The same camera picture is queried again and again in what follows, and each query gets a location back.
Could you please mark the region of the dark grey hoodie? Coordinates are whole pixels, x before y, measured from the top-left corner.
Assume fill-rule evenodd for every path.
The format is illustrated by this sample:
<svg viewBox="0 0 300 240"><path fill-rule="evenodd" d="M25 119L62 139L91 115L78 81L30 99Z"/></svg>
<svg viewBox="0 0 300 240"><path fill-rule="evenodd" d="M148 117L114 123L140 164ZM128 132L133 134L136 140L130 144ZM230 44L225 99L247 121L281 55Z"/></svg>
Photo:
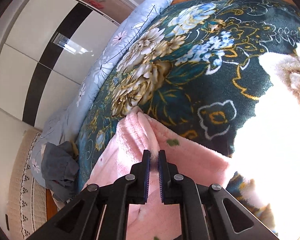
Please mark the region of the dark grey hoodie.
<svg viewBox="0 0 300 240"><path fill-rule="evenodd" d="M70 141L60 145L47 142L42 146L41 153L42 176L53 198L63 203L74 198L79 165L73 158Z"/></svg>

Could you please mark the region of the mustard yellow knit garment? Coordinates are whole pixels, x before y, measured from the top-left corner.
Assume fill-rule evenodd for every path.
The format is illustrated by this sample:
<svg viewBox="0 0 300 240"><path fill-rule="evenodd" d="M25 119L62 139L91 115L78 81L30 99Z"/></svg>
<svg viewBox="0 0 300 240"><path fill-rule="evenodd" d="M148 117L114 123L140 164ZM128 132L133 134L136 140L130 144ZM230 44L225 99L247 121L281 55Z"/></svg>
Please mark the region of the mustard yellow knit garment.
<svg viewBox="0 0 300 240"><path fill-rule="evenodd" d="M79 151L78 151L77 145L74 141L70 141L70 143L71 143L71 147L72 147L72 151L73 151L73 158L75 159L75 161L78 161Z"/></svg>

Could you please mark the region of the teal floral blanket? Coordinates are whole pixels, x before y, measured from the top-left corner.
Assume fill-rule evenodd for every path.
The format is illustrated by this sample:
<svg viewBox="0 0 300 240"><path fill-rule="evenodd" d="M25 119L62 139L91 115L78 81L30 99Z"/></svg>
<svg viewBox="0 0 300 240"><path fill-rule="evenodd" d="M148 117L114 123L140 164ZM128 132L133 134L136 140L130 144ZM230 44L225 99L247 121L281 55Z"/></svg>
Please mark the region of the teal floral blanket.
<svg viewBox="0 0 300 240"><path fill-rule="evenodd" d="M78 135L79 185L112 184L151 152L148 202L128 239L176 239L158 152L219 184L271 231L300 239L300 10L282 0L192 0L165 9L109 68Z"/></svg>

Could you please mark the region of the white black wardrobe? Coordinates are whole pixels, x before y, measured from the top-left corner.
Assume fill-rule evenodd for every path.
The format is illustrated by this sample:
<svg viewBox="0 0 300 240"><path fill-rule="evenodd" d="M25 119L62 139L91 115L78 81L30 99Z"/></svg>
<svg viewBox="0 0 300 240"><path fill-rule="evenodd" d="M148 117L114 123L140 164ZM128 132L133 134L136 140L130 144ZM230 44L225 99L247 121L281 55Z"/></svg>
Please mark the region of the white black wardrobe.
<svg viewBox="0 0 300 240"><path fill-rule="evenodd" d="M42 129L80 93L117 26L80 0L29 0L0 48L0 108Z"/></svg>

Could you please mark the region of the pink fleece garment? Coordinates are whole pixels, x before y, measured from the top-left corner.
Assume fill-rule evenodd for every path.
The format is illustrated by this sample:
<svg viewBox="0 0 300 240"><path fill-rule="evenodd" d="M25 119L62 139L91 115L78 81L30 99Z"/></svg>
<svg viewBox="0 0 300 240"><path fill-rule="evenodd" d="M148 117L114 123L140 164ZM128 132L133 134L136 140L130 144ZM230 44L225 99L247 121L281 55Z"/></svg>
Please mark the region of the pink fleece garment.
<svg viewBox="0 0 300 240"><path fill-rule="evenodd" d="M55 222L57 239L210 239L198 185L225 184L230 160L133 109L82 193Z"/></svg>

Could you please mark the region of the beige quilted headboard cover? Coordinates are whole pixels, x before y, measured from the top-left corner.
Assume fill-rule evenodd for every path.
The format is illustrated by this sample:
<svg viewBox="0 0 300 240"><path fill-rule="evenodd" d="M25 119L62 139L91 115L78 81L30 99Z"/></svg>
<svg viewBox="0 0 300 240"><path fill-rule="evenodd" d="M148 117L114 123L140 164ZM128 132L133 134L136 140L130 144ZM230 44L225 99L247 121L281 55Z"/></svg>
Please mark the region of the beige quilted headboard cover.
<svg viewBox="0 0 300 240"><path fill-rule="evenodd" d="M47 221L46 189L31 172L31 153L40 133L28 129L14 161L7 202L10 239L27 239Z"/></svg>

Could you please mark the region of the light blue floral quilt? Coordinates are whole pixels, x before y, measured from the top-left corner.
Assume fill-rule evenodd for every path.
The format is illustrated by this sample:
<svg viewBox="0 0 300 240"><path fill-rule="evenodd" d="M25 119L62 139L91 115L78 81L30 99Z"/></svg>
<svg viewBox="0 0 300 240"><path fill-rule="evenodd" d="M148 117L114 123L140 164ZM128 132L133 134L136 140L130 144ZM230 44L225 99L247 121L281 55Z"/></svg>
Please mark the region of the light blue floral quilt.
<svg viewBox="0 0 300 240"><path fill-rule="evenodd" d="M89 69L70 105L48 118L38 144L75 140L99 90L125 52L173 0L145 0L119 25L102 54Z"/></svg>

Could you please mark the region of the blue floral pillow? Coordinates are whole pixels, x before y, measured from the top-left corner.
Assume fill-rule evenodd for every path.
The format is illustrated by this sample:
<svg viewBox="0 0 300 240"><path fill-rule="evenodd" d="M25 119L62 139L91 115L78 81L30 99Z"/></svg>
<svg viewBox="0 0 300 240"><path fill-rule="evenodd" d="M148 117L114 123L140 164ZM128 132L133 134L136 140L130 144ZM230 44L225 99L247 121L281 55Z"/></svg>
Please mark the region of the blue floral pillow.
<svg viewBox="0 0 300 240"><path fill-rule="evenodd" d="M46 187L45 180L42 176L42 146L47 143L46 136L39 135L36 141L33 144L33 148L31 150L30 156L30 167L33 178L37 181L37 183L42 186Z"/></svg>

